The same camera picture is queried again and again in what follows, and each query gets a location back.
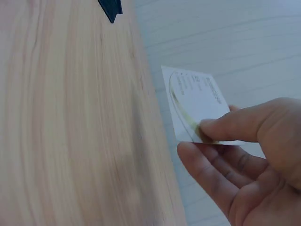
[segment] finger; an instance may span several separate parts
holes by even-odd
[[[244,140],[258,142],[257,134],[277,105],[274,101],[229,112],[217,120],[204,120],[202,131],[216,141]]]
[[[264,199],[268,203],[271,202],[271,196],[275,197],[275,194],[273,195],[275,188],[277,188],[276,192],[279,192],[279,189],[282,188],[280,183],[285,185],[285,180],[281,180],[279,174],[274,170],[267,169],[258,180],[240,190],[231,206],[228,216],[229,221],[233,225],[244,225],[246,217],[252,215],[252,210],[262,205]]]
[[[177,151],[187,171],[227,216],[238,188],[211,165],[195,144],[180,143]]]
[[[250,178],[239,173],[234,167],[230,166],[217,151],[217,145],[196,145],[204,156],[226,179],[238,188],[242,188],[253,182]]]
[[[239,108],[234,106],[234,105],[229,105],[229,109],[230,109],[231,112],[235,112],[235,111],[239,110]]]
[[[266,159],[250,155],[238,146],[221,146],[218,150],[223,159],[234,167],[238,172],[256,180],[268,167]]]

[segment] fingernail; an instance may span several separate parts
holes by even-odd
[[[214,122],[215,119],[204,119],[201,121],[200,126],[209,126],[212,122]]]

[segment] white floor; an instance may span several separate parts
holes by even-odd
[[[227,226],[180,163],[161,65],[212,74],[229,104],[301,98],[300,0],[135,0],[190,226]],[[258,145],[246,150],[262,156]]]

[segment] white surface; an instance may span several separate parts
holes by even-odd
[[[229,106],[209,74],[174,67],[162,67],[169,110],[178,141],[203,143],[198,124],[204,119],[218,119],[230,111]],[[241,141],[218,142],[243,145]]]
[[[135,0],[190,226],[227,226],[176,154],[161,65],[212,74],[239,107],[301,98],[300,0]],[[262,156],[258,145],[245,149]]]

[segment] hand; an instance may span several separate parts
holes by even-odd
[[[201,122],[212,140],[259,142],[267,159],[240,147],[180,143],[178,154],[233,226],[301,224],[301,101],[272,100]]]

